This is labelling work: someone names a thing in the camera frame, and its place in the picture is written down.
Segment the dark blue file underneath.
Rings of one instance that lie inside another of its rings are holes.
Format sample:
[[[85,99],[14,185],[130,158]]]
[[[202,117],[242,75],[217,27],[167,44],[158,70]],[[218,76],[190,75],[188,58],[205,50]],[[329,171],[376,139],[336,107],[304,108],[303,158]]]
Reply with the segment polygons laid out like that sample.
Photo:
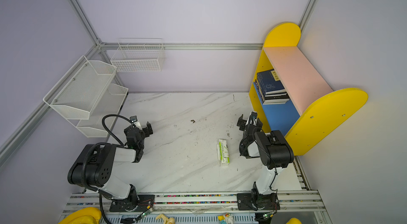
[[[257,79],[256,81],[265,98],[288,95],[281,81],[274,79]]]

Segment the blue file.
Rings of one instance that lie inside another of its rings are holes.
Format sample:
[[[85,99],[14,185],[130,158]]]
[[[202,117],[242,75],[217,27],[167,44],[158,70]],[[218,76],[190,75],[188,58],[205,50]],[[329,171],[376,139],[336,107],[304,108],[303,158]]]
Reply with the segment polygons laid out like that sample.
[[[257,81],[265,95],[282,94],[286,90],[274,69],[257,73]]]

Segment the black deer cover book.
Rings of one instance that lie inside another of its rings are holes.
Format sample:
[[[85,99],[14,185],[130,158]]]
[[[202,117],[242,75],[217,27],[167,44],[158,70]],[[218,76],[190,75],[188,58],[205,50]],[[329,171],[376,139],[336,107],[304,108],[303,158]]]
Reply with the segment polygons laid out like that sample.
[[[277,97],[267,97],[265,98],[260,90],[260,87],[257,83],[257,81],[255,81],[253,83],[253,86],[255,87],[255,89],[257,90],[257,93],[259,95],[259,99],[261,104],[264,105],[271,105],[271,104],[285,104],[286,102],[288,102],[290,100],[290,98],[288,97],[288,95],[282,95],[282,96],[277,96]]]

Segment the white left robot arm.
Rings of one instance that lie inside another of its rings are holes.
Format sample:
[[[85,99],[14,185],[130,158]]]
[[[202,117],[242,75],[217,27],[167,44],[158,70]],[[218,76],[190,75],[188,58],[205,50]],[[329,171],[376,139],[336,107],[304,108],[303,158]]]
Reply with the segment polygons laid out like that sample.
[[[124,129],[127,142],[122,142],[106,125],[106,119],[120,118],[130,125]],[[69,184],[78,185],[97,192],[112,200],[138,205],[139,197],[135,186],[113,175],[114,164],[138,163],[144,155],[145,139],[152,135],[152,125],[147,122],[142,127],[136,116],[126,118],[118,114],[108,114],[102,118],[102,126],[118,144],[100,142],[84,147],[68,172]]]

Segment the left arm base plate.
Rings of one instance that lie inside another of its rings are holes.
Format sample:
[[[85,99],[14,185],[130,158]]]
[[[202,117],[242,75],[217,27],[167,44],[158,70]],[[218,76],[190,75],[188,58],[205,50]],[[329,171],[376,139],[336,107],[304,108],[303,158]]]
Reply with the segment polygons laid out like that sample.
[[[110,206],[110,212],[144,212],[148,207],[153,207],[155,195],[138,194],[133,199],[113,200]]]

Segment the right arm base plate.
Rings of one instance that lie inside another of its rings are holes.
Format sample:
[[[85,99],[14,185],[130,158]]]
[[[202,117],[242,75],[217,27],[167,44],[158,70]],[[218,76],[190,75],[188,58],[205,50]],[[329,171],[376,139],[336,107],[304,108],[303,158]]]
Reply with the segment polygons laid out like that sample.
[[[268,195],[238,193],[237,207],[239,210],[280,210],[280,203],[276,193]]]

